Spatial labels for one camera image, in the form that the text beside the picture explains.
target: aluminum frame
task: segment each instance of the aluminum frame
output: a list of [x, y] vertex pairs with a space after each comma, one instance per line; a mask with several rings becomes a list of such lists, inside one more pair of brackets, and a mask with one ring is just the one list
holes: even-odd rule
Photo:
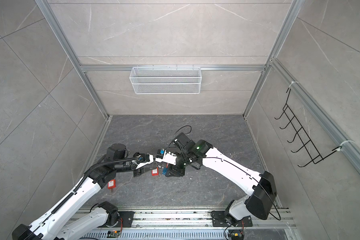
[[131, 71], [135, 67], [199, 67], [202, 71], [264, 71], [265, 65], [81, 65], [82, 71]]
[[[123, 228], [120, 240], [166, 240], [166, 239], [224, 239], [225, 227], [213, 227], [210, 212], [224, 211], [225, 206], [195, 207], [119, 207], [119, 211], [134, 211], [131, 228]], [[80, 208], [70, 221], [74, 221], [89, 212], [89, 208]], [[279, 209], [281, 221], [270, 216], [267, 220], [252, 218], [252, 227], [245, 229], [283, 229], [289, 240], [301, 240], [296, 224], [289, 209]], [[109, 230], [120, 228], [95, 228], [83, 237], [99, 240], [108, 239]]]
[[279, 51], [281, 49], [281, 47], [284, 44], [285, 39], [288, 36], [289, 31], [291, 30], [291, 27], [293, 25], [293, 23], [296, 20], [296, 17], [299, 14], [299, 11], [303, 5], [305, 0], [294, 0], [291, 4], [291, 8], [289, 9], [287, 16], [285, 17], [283, 26], [281, 27], [281, 30], [279, 32], [279, 35], [276, 38], [276, 41], [272, 47], [271, 53], [268, 56], [267, 62], [265, 64], [266, 68], [264, 70], [263, 73], [261, 73], [259, 80], [256, 83], [256, 86], [254, 87], [254, 90], [251, 94], [251, 97], [247, 103], [247, 106], [245, 107], [245, 110], [243, 112], [243, 116], [246, 119], [253, 107], [253, 104], [261, 90], [261, 87], [264, 84], [265, 79], [267, 78], [267, 75], [269, 73], [269, 69], [270, 69], [270, 63], [272, 61], [273, 58], [277, 57], [277, 55], [279, 54]]
[[[288, 70], [275, 58], [271, 61], [271, 66], [289, 85], [297, 80], [288, 72]], [[351, 138], [340, 128], [338, 124], [326, 113], [326, 111], [312, 98], [312, 96], [299, 83], [290, 86], [294, 94], [314, 116], [321, 127], [327, 132], [329, 137], [338, 146], [345, 140]], [[347, 142], [341, 148], [341, 152], [346, 156], [350, 163], [360, 174], [360, 149], [354, 142]]]
[[[211, 211], [224, 211], [226, 206], [194, 206], [194, 207], [118, 207], [119, 211], [133, 211], [134, 219], [131, 229], [135, 230], [173, 230], [173, 229], [220, 229], [213, 227]], [[80, 208], [67, 224], [88, 214], [90, 207]], [[269, 215], [267, 220], [252, 217], [252, 227], [247, 229], [297, 229], [289, 209], [278, 209], [281, 221]], [[274, 208], [271, 213], [277, 215]]]
[[109, 116], [107, 119], [104, 120], [103, 125], [101, 126], [101, 129], [97, 135], [96, 141], [94, 142], [94, 144], [92, 146], [92, 149], [87, 157], [87, 160], [85, 161], [85, 163], [81, 169], [81, 172], [80, 172], [79, 177], [77, 178], [76, 182], [78, 182], [81, 179], [81, 177], [84, 175], [84, 172], [87, 169], [89, 169], [95, 162], [97, 152], [99, 151], [101, 143], [103, 142], [104, 136], [107, 133], [107, 130], [108, 130], [109, 124], [112, 120], [112, 117], [113, 116]]
[[46, 0], [35, 0], [36, 4], [40, 8], [40, 11], [43, 13], [45, 19], [47, 20], [49, 26], [51, 27], [53, 33], [55, 34], [56, 38], [58, 39], [59, 43], [61, 44], [62, 48], [64, 49], [65, 53], [67, 54], [69, 60], [71, 61], [73, 67], [76, 69], [77, 73], [79, 74], [81, 80], [83, 81], [85, 87], [88, 89], [89, 93], [91, 94], [94, 102], [96, 103], [97, 107], [99, 108], [100, 112], [103, 114], [104, 118], [107, 119], [109, 114], [107, 110], [100, 100], [99, 96], [95, 88], [92, 86], [91, 81], [89, 80], [88, 76], [80, 69], [80, 63], [77, 58], [76, 53], [73, 51], [72, 46], [69, 44], [67, 37], [65, 36], [64, 32], [61, 29], [61, 26], [54, 15], [51, 6]]

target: gray marble wall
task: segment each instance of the gray marble wall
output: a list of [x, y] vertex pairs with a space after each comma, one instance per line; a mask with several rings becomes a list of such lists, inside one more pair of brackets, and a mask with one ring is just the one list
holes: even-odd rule
[[[307, 0], [278, 59], [360, 147], [360, 1]], [[360, 239], [360, 175], [341, 152], [317, 165], [297, 166], [310, 158], [304, 150], [291, 152], [302, 145], [298, 139], [287, 142], [292, 126], [279, 128], [288, 119], [274, 119], [282, 113], [287, 88], [271, 71], [248, 118], [275, 172], [283, 207], [292, 209], [304, 239]], [[288, 103], [319, 152], [329, 154], [336, 145], [315, 118], [293, 93]]]
[[74, 185], [104, 118], [33, 0], [0, 0], [0, 239]]
[[[290, 0], [50, 0], [82, 64], [264, 64]], [[259, 72], [203, 72], [200, 94], [136, 95], [88, 73], [110, 114], [241, 114]]]
[[241, 114], [259, 71], [205, 71], [200, 94], [135, 94], [128, 71], [88, 72], [110, 114]]
[[307, 0], [278, 59], [360, 147], [360, 0]]
[[264, 64], [291, 1], [51, 0], [83, 63]]

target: zip tie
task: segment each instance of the zip tie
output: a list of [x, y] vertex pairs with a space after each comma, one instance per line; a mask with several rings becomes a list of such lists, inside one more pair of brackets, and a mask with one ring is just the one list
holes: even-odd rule
[[355, 142], [355, 141], [352, 141], [352, 140], [345, 140], [345, 141], [343, 141], [343, 142], [340, 144], [340, 146], [336, 148], [336, 151], [340, 151], [341, 148], [343, 147], [343, 144], [346, 143], [346, 142]]
[[288, 88], [290, 88], [292, 86], [292, 84], [294, 84], [294, 83], [298, 83], [298, 82], [292, 81]]

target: red wire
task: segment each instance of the red wire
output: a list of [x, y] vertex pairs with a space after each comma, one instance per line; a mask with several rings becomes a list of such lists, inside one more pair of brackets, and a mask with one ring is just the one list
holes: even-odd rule
[[121, 219], [120, 234], [121, 234], [121, 230], [123, 229], [123, 218], [120, 218], [120, 219]]

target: red tag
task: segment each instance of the red tag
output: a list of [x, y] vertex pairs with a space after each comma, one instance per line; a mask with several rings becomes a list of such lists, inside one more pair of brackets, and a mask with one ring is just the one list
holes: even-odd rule
[[152, 176], [157, 176], [157, 175], [158, 175], [158, 167], [152, 169]]
[[113, 179], [113, 180], [110, 180], [108, 182], [108, 189], [112, 189], [112, 188], [115, 188], [116, 187], [116, 180]]

